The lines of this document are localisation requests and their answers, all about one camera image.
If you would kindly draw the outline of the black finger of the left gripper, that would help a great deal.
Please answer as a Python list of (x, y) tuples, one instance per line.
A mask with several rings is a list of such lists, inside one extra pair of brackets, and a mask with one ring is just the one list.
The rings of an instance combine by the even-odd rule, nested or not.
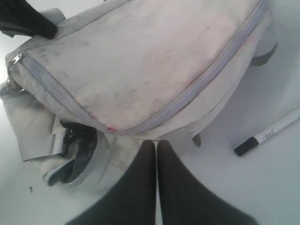
[(9, 36), (52, 39), (58, 28), (25, 0), (0, 1), (0, 31)]

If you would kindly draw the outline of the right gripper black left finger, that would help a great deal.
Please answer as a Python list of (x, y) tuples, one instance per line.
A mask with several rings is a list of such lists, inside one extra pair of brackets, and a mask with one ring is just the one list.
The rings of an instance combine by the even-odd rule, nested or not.
[(109, 192), (70, 225), (153, 225), (156, 214), (155, 144), (144, 141), (132, 164)]

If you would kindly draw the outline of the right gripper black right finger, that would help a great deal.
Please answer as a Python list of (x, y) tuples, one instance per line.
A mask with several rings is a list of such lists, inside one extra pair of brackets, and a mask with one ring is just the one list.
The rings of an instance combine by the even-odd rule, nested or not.
[(157, 144), (157, 177), (165, 225), (254, 225), (255, 219), (208, 190), (185, 167), (171, 144)]

